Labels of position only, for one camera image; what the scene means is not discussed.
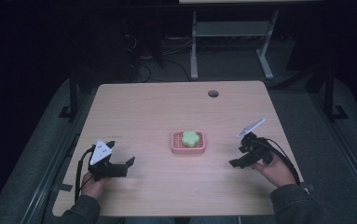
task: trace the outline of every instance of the dark sleeve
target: dark sleeve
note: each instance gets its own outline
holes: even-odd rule
[[[323,207],[298,185],[287,185],[270,194],[278,224],[324,223]]]
[[[96,223],[100,214],[99,203],[90,196],[81,195],[76,204],[62,214],[59,218],[59,224],[75,223],[75,224],[90,224]]]

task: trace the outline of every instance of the wooden table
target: wooden table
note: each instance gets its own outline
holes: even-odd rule
[[[218,91],[219,96],[212,98],[209,91]],[[127,177],[107,184],[102,216],[272,214],[268,195],[275,187],[257,171],[234,169],[228,163],[242,156],[236,134],[260,118],[266,121],[254,133],[275,140],[296,166],[260,81],[102,85],[63,184],[75,184],[77,161],[91,144],[114,140],[112,163],[132,156],[136,161]],[[176,130],[204,131],[205,152],[173,154],[171,135]],[[89,157],[85,160],[82,174],[87,172]],[[74,204],[74,191],[60,190],[55,216]]]

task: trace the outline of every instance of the pink basket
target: pink basket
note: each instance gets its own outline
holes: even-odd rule
[[[172,133],[172,153],[174,154],[200,154],[205,151],[204,133],[196,131],[200,140],[195,147],[186,147],[182,144],[183,131],[176,131]]]

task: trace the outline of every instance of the green object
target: green object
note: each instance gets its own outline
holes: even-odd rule
[[[182,145],[186,147],[195,147],[200,140],[196,131],[187,131],[182,133]]]

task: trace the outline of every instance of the person's left hand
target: person's left hand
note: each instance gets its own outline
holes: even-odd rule
[[[95,200],[99,201],[101,196],[103,195],[103,191],[105,188],[105,184],[111,178],[103,178],[99,181],[94,181],[93,177],[91,176],[90,172],[87,172],[82,178],[82,185],[88,181],[85,186],[82,187],[81,194],[88,195]]]

